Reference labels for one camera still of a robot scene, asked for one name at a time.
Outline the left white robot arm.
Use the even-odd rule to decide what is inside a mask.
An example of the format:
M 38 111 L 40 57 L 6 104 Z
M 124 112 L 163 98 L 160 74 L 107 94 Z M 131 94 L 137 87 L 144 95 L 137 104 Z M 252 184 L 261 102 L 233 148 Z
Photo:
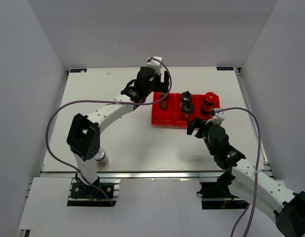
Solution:
M 100 135 L 113 122 L 123 117 L 141 104 L 151 92 L 167 94 L 170 87 L 170 75 L 156 72 L 152 67 L 141 67 L 136 79 L 131 80 L 114 101 L 87 115 L 76 114 L 73 118 L 67 144 L 73 152 L 79 174 L 76 181 L 88 197 L 99 193 L 99 177 L 95 157 L 100 149 Z

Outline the black cap spice grinder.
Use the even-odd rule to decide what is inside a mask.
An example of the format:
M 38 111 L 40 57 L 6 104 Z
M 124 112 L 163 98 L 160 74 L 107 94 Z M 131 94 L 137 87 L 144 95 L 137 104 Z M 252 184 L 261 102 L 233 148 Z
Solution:
M 192 98 L 193 98 L 193 95 L 187 90 L 187 91 L 181 93 L 180 102 L 183 103 L 183 104 L 184 103 L 190 103 Z

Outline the green neck sauce bottle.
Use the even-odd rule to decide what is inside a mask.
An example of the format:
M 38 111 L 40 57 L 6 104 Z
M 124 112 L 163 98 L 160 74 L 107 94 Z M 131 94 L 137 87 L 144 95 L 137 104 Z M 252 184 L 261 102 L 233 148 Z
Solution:
M 160 108 L 165 110 L 168 108 L 168 103 L 169 103 L 169 96 L 166 95 L 166 93 L 161 92 L 160 93 L 160 98 L 162 99 L 160 101 Z

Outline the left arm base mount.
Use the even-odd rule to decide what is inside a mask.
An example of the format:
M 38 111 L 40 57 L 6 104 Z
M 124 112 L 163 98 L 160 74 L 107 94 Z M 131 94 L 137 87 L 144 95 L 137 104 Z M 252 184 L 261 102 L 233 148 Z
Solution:
M 71 207 L 114 207 L 119 194 L 119 182 L 102 180 L 99 187 L 104 191 L 80 184 L 76 179 L 71 180 L 67 206 Z

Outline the silver lid spice jar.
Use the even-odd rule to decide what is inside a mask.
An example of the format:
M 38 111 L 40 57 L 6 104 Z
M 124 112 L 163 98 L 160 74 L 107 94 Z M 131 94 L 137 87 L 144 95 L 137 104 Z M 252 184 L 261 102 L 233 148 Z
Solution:
M 106 165 L 109 161 L 109 157 L 103 148 L 100 148 L 95 156 L 95 160 L 99 165 Z

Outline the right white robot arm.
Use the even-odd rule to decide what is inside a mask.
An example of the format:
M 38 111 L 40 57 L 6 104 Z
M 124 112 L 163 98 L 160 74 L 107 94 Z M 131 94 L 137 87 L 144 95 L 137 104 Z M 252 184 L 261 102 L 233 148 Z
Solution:
M 224 170 L 217 179 L 218 193 L 236 196 L 264 213 L 286 237 L 305 234 L 305 192 L 296 193 L 255 170 L 255 166 L 229 143 L 226 131 L 212 120 L 195 118 L 187 123 L 187 134 L 197 129 L 215 163 Z

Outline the red lid sauce jar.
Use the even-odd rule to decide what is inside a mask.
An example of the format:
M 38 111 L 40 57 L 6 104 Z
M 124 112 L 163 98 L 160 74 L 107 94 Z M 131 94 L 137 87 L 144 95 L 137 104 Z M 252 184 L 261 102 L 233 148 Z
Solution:
M 216 104 L 218 100 L 217 94 L 214 92 L 207 92 L 203 98 L 203 104 L 200 107 L 200 112 L 202 114 L 208 114 L 213 109 L 213 106 Z

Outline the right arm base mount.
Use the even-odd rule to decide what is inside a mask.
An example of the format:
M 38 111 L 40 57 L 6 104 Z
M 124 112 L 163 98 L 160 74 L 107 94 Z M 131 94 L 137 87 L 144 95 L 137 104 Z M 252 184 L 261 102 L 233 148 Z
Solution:
M 244 209 L 248 204 L 243 199 L 220 190 L 217 182 L 201 182 L 196 195 L 201 198 L 203 210 Z

